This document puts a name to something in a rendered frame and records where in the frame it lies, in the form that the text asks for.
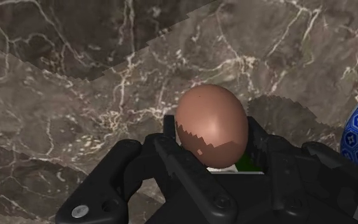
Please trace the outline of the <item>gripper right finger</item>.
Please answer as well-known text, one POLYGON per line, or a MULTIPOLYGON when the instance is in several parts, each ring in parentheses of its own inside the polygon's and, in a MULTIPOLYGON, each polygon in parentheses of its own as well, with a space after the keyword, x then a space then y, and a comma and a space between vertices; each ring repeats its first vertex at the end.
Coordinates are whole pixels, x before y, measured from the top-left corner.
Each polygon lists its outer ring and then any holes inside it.
POLYGON ((325 144, 293 146, 253 118, 247 154, 270 178, 271 205, 281 224, 358 224, 358 165, 325 144))

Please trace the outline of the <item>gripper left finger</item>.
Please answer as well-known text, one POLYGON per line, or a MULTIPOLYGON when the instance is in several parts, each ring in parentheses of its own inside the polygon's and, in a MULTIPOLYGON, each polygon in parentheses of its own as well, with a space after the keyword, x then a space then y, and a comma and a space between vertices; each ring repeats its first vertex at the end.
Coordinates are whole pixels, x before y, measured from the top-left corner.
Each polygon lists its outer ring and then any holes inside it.
POLYGON ((143 143, 118 141, 61 205, 55 224, 129 224, 128 201, 149 178, 190 197, 179 196, 162 207, 158 217, 168 224, 190 218, 192 204, 208 224, 235 224, 236 201, 192 152, 176 143, 172 115, 164 116, 162 133, 148 135, 143 143), (185 209, 182 216, 179 207, 185 209))

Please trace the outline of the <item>brown egg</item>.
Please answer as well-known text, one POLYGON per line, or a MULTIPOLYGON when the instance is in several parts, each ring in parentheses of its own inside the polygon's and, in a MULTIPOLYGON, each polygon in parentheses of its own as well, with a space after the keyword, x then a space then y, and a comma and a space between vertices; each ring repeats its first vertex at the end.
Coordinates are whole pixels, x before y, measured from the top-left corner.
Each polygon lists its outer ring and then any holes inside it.
POLYGON ((205 166, 224 169, 243 156, 249 135, 242 103, 224 87, 199 85, 179 99, 175 114, 182 147, 205 166))

